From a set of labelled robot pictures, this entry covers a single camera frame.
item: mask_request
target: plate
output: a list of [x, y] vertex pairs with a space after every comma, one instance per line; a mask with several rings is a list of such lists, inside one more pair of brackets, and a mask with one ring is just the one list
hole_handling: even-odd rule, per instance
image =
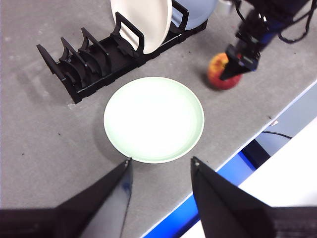
[[[165, 40], [171, 19], [172, 0], [111, 0], [111, 10], [115, 21], [118, 11], [144, 35], [144, 53], [155, 51]], [[136, 50], [139, 38], [124, 24], [121, 36]]]
[[[191, 30], [203, 24], [214, 11], [218, 0], [177, 0], [189, 11], [186, 30]], [[179, 27], [182, 14], [173, 8], [172, 22]]]
[[164, 163], [188, 153], [204, 128], [204, 111], [195, 94], [168, 78], [146, 77], [121, 87], [104, 114], [106, 134], [126, 157]]

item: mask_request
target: gray table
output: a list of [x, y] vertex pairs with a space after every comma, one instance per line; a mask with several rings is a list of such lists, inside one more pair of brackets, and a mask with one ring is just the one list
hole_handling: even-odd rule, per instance
[[[205, 130], [195, 148], [176, 161], [134, 162], [134, 184], [124, 238], [141, 236], [191, 191], [190, 163], [197, 156], [219, 167], [253, 138], [317, 76], [317, 17], [311, 33], [295, 45], [275, 39], [256, 73], [229, 91], [205, 83], [210, 58], [234, 43], [236, 14], [213, 14], [207, 29], [119, 78], [109, 87], [72, 104], [51, 75], [37, 44], [55, 59], [60, 36], [75, 48], [81, 27], [98, 40], [114, 23], [108, 0], [1, 1], [1, 207], [56, 206], [94, 183], [124, 160], [103, 128], [107, 101], [122, 85], [145, 76], [182, 82], [205, 110]], [[287, 35], [301, 34], [303, 25]]]

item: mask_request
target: cable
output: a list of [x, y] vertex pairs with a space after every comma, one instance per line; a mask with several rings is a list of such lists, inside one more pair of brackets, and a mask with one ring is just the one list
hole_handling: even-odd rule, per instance
[[303, 16], [301, 16], [300, 18], [298, 18], [297, 20], [293, 21], [292, 23], [290, 23], [287, 27], [296, 24], [297, 22], [301, 21], [302, 19], [304, 19], [306, 16], [308, 16], [307, 18], [307, 22], [306, 22], [306, 26], [305, 26], [305, 32], [301, 35], [301, 37], [294, 39], [294, 40], [290, 40], [287, 39], [285, 37], [282, 36], [282, 31], [280, 31], [278, 33], [278, 37], [281, 41], [288, 43], [288, 44], [293, 44], [296, 42], [299, 42], [300, 40], [302, 40], [303, 38], [305, 38], [309, 32], [309, 28], [310, 28], [310, 23], [311, 23], [311, 19], [313, 17], [314, 11], [317, 8], [317, 0], [312, 0], [312, 7], [311, 10], [308, 11], [306, 14], [304, 14]]
[[242, 13], [240, 12], [241, 1], [240, 1], [240, 0], [233, 0], [233, 2], [234, 2], [234, 5], [235, 5], [235, 7], [236, 7], [237, 14], [238, 14], [239, 17], [241, 18], [241, 20], [242, 20], [243, 22], [245, 22], [246, 19], [244, 18], [244, 16], [243, 16]]
[[282, 133], [278, 133], [278, 132], [275, 132], [275, 131], [268, 131], [268, 130], [264, 130], [262, 131], [262, 133], [267, 133], [267, 134], [274, 134], [274, 135], [280, 135], [280, 136], [283, 136], [287, 139], [292, 139], [293, 137], [289, 136], [289, 135], [284, 135]]

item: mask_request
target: dish rack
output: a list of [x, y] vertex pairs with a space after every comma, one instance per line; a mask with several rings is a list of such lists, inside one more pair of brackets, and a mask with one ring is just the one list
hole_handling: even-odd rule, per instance
[[[114, 31], [101, 41], [97, 41], [89, 31], [82, 28], [84, 42], [76, 51], [62, 37], [64, 52], [58, 62], [54, 61], [43, 46], [37, 45], [37, 48], [52, 74], [60, 79], [74, 103], [77, 104], [98, 89], [113, 83], [120, 76], [142, 66], [172, 46], [206, 28], [207, 21], [192, 30], [185, 30], [189, 11], [175, 0], [172, 0], [172, 6], [182, 14], [182, 21], [179, 27], [171, 22], [166, 39], [157, 50], [150, 54], [143, 54], [143, 33], [119, 12], [115, 14]], [[136, 50], [121, 37], [119, 31], [122, 23], [139, 38], [139, 46]]]

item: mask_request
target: apple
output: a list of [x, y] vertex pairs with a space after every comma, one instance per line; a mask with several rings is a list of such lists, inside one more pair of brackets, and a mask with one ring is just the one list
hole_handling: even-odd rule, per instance
[[229, 59], [226, 53], [217, 54], [215, 57], [211, 59], [208, 66], [207, 76], [210, 84], [215, 88], [222, 90], [230, 89], [236, 86], [240, 81], [242, 77], [241, 74], [233, 76], [232, 78], [226, 80], [220, 79], [220, 76], [228, 62]]

